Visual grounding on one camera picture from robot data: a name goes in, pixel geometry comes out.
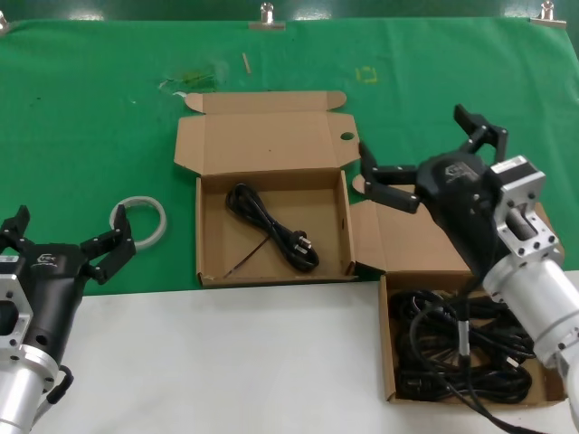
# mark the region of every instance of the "white surface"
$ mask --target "white surface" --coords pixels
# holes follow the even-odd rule
[[[502,432],[384,402],[376,283],[87,297],[63,362],[75,382],[33,433]],[[575,432],[566,403],[498,415]]]

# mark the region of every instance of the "wooden stick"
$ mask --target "wooden stick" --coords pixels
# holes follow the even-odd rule
[[[250,67],[250,63],[247,60],[247,56],[245,55],[245,53],[242,53],[243,56],[243,63],[245,63],[245,70],[247,71],[247,75],[252,75],[252,68]]]

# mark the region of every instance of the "green backdrop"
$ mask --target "green backdrop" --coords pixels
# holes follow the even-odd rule
[[[0,218],[24,203],[29,238],[76,243],[105,231],[125,197],[166,208],[163,240],[88,294],[198,288],[195,176],[173,163],[177,120],[189,114],[176,90],[343,90],[340,111],[385,165],[458,146],[460,102],[509,130],[508,156],[547,173],[542,202],[565,267],[579,269],[579,65],[565,31],[510,18],[295,22],[285,32],[31,21],[0,39],[0,65]],[[155,225],[152,213],[130,217],[136,238]]]

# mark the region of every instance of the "brown cardboard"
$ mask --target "brown cardboard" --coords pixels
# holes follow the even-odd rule
[[[359,158],[354,118],[327,112],[344,102],[343,92],[189,94],[205,116],[179,120],[175,162],[200,175],[339,168]]]
[[[432,290],[454,292],[459,290],[464,284],[463,279],[456,276],[447,276],[445,280],[435,279],[431,282],[429,288]],[[380,331],[382,341],[382,359],[384,373],[384,395],[390,402],[416,402],[404,400],[396,395],[396,384],[394,380],[394,370],[398,366],[398,357],[395,353],[395,347],[392,342],[397,333],[396,321],[388,315],[388,300],[392,294],[401,290],[414,289],[416,286],[412,283],[398,283],[397,286],[391,286],[387,276],[382,276],[379,288],[379,312],[380,312]],[[541,407],[553,405],[564,401],[565,390],[557,372],[547,370],[537,359],[527,360],[523,365],[533,378],[533,385],[528,396],[519,404],[506,405],[487,402],[490,408],[513,409],[521,407]],[[437,404],[460,404],[458,400],[451,398]]]
[[[543,206],[538,216],[549,224]],[[386,271],[390,278],[428,278],[470,274],[444,231],[424,205],[409,214],[363,201],[351,206],[355,256],[358,263]]]
[[[416,288],[459,291],[471,278],[470,271],[423,205],[416,214],[408,214],[364,201],[352,205],[350,212],[356,259],[385,271],[379,289],[385,398],[390,402],[414,402],[396,396],[394,369],[398,357],[393,341],[397,324],[388,315],[388,299],[396,291]],[[536,205],[536,212],[550,227],[540,203]],[[525,368],[533,377],[533,386],[525,400],[514,406],[489,403],[491,408],[537,407],[565,399],[565,390],[556,372],[545,369],[537,360],[527,361]],[[459,402],[448,399],[441,403]]]
[[[180,119],[175,162],[201,176],[196,267],[204,286],[352,279],[354,241],[340,167],[359,158],[359,139],[353,117],[328,112],[345,102],[342,92],[321,91],[186,96],[186,105],[204,115]],[[318,267],[295,270],[267,241],[226,277],[265,238],[225,207],[238,183],[257,190],[281,224],[308,234]]]

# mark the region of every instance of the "white tape roll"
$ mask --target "white tape roll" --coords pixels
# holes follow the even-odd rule
[[[159,213],[159,225],[153,234],[142,241],[135,241],[135,248],[137,251],[147,249],[161,239],[166,229],[166,215],[161,203],[148,196],[133,196],[120,201],[115,205],[115,207],[112,209],[112,212],[110,213],[109,224],[111,229],[115,229],[115,215],[117,215],[117,208],[119,205],[125,205],[125,208],[143,205],[152,206]]]

